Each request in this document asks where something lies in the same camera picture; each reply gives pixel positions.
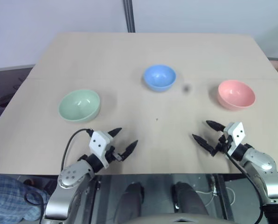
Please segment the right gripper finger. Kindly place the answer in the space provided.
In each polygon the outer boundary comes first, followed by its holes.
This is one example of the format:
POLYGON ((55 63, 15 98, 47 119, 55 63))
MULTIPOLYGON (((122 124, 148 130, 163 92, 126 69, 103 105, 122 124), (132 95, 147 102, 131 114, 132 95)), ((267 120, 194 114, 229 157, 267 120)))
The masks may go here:
POLYGON ((200 145, 202 148, 204 148, 206 151, 210 153, 211 156, 215 156, 215 149, 207 143, 205 139, 202 137, 192 134, 194 140, 200 145))
POLYGON ((215 131, 220 131, 220 132, 223 132, 224 129, 225 129, 225 126, 218 123, 218 122, 215 122, 215 121, 211 121, 211 120, 206 120, 206 123, 212 128, 214 129, 215 131))

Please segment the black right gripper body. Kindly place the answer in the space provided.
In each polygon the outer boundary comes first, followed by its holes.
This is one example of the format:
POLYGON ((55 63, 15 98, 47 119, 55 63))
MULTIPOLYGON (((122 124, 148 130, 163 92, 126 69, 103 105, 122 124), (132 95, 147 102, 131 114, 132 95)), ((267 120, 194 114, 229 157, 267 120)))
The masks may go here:
POLYGON ((218 139, 218 143, 215 147, 214 154, 218 152, 222 154, 226 154, 231 148, 231 143, 232 143, 232 136, 222 134, 221 137, 218 139))

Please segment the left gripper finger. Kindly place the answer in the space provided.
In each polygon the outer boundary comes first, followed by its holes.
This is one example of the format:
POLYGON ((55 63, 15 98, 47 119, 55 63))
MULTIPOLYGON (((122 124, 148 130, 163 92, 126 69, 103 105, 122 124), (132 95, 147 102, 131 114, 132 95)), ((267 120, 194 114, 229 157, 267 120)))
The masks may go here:
POLYGON ((115 129, 113 129, 113 130, 110 130, 110 131, 108 132, 108 134, 109 134, 112 138, 114 138, 121 130, 122 130, 121 127, 115 128, 115 129))
POLYGON ((121 158, 122 158, 122 161, 124 161, 125 159, 127 159, 131 154, 132 152, 134 151, 136 145, 138 143, 138 140, 134 141, 133 143, 131 143, 126 149, 125 151, 121 154, 121 158))

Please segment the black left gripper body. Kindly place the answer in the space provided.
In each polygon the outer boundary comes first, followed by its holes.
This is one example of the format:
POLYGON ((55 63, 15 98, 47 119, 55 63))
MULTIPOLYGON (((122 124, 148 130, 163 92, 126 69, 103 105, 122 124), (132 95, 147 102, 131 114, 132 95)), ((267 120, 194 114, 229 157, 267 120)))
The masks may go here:
POLYGON ((126 156, 124 154, 116 153, 115 147, 110 146, 110 149, 105 154, 105 158, 107 162, 110 164, 113 161, 118 161, 118 162, 124 161, 126 159, 126 156))

